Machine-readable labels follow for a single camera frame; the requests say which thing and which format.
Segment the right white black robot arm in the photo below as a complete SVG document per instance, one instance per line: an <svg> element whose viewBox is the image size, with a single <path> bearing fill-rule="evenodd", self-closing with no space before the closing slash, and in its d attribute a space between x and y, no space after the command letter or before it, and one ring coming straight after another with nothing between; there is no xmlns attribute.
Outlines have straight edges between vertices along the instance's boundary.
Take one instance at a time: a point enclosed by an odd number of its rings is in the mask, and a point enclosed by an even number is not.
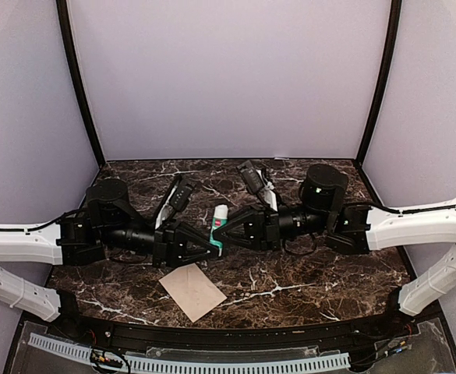
<svg viewBox="0 0 456 374"><path fill-rule="evenodd" d="M285 204L263 171L239 165L249 194L259 203L231 214L212 232L223 244L265 251L300 235L323 234L325 245L342 255L362 255L400 245L448 243L438 262L389 295L376 331L394 337L430 303L456 286L456 198L441 203L390 208L373 202L345 202L348 176L328 164L309 166L298 190L299 204Z"/></svg>

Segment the beige paper envelope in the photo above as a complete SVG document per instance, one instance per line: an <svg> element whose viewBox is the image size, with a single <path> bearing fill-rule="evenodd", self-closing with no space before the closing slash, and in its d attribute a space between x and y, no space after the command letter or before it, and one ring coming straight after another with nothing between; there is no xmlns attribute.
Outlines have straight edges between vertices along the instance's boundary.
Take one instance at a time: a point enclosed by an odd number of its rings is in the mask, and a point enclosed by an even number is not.
<svg viewBox="0 0 456 374"><path fill-rule="evenodd" d="M192 323L227 299L196 264L173 270L159 283Z"/></svg>

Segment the white green glue stick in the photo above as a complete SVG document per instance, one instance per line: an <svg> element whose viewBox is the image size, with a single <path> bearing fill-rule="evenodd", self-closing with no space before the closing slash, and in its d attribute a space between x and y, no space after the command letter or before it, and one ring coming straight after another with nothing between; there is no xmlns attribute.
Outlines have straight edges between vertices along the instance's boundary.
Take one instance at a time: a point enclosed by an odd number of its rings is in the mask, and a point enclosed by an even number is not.
<svg viewBox="0 0 456 374"><path fill-rule="evenodd" d="M214 232L224 226L228 221L228 206L225 204L217 205L214 208L214 215L210 227L210 244L215 245L218 248L218 256L221 257L223 254L223 244L214 238Z"/></svg>

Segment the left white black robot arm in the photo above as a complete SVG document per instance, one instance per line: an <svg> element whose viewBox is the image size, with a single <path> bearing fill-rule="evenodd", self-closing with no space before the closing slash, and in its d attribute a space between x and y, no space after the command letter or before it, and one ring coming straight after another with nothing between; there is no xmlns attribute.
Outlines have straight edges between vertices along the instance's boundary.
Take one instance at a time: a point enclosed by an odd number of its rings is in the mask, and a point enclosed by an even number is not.
<svg viewBox="0 0 456 374"><path fill-rule="evenodd" d="M177 177L154 215L146 218L131 205L124 181L105 179L87 189L83 208L43 224L0 224L0 265L86 266L104 260L107 247L149 255L154 267L177 268L219 257L221 250L207 237L174 218L187 207L194 188L193 182ZM73 293L33 284L1 266L0 302L57 323L72 340L88 333Z"/></svg>

